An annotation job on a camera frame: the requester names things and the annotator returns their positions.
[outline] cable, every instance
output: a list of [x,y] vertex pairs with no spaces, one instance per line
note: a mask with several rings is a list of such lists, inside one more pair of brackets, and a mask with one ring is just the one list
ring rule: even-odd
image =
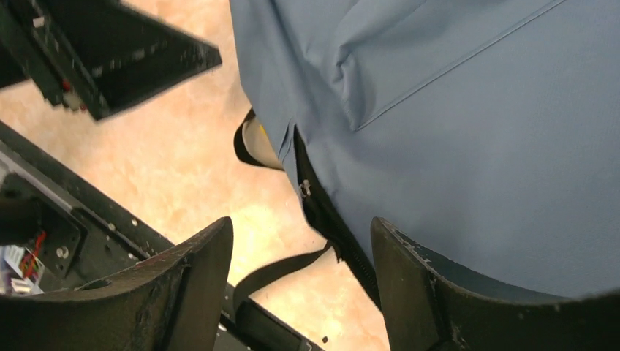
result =
[[43,245],[43,241],[47,236],[48,234],[43,230],[41,234],[37,237],[37,241],[35,241],[34,243],[34,250],[32,254],[28,253],[24,255],[22,263],[20,264],[20,269],[22,270],[22,272],[26,270],[23,275],[24,279],[30,278],[30,276],[32,275],[34,270],[34,264],[37,262],[37,258],[39,257],[39,251],[41,249],[41,246]]

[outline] screw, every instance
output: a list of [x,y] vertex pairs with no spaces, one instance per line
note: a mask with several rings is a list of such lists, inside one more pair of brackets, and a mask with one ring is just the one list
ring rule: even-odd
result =
[[58,258],[67,258],[69,256],[69,249],[66,246],[57,248],[56,256],[58,256]]

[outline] beige floor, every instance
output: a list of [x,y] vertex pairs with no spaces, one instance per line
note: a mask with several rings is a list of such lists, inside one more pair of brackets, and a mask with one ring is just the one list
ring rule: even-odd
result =
[[[24,84],[0,92],[0,119],[175,243],[231,216],[231,284],[261,265],[322,247],[285,176],[242,165],[233,153],[249,103],[228,1],[131,2],[218,45],[224,66],[101,124],[52,109]],[[333,254],[254,298],[327,350],[388,349],[380,313]]]

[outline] black plastic frame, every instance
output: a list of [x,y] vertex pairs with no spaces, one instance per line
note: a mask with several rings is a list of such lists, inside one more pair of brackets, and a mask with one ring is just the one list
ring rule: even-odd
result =
[[[46,183],[45,186],[52,189],[56,196],[61,196],[64,201],[71,202],[67,205],[73,208],[81,208],[98,220],[113,224],[118,237],[126,241],[133,248],[133,251],[137,252],[139,259],[144,260],[173,246],[169,240],[133,216],[128,210],[122,208],[118,203],[3,122],[0,122],[0,154],[11,159],[18,159],[20,163],[26,164],[28,168],[25,168],[26,172],[30,173],[35,179],[43,179]],[[228,284],[226,294],[231,296],[234,289],[232,285]],[[247,347],[251,347],[252,350],[273,350],[269,345],[273,345],[274,340],[271,338],[277,335],[280,338],[279,342],[283,343],[279,345],[279,350],[321,350],[315,343],[293,330],[251,299],[244,304],[246,309],[244,313],[248,316],[244,320],[254,324],[258,323],[250,329],[261,330],[264,331],[263,333],[248,333],[248,328],[241,330],[227,317],[227,308],[225,299],[220,319],[220,323],[226,329],[225,333],[230,334],[225,339],[239,340]]]
[[121,1],[0,1],[0,88],[30,78],[51,105],[95,120],[221,63],[213,45]]

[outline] blue fabric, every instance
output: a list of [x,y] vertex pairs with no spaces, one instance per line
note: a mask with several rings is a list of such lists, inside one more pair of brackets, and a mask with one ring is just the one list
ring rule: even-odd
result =
[[241,81],[371,257],[383,216],[468,268],[620,287],[620,1],[231,0]]

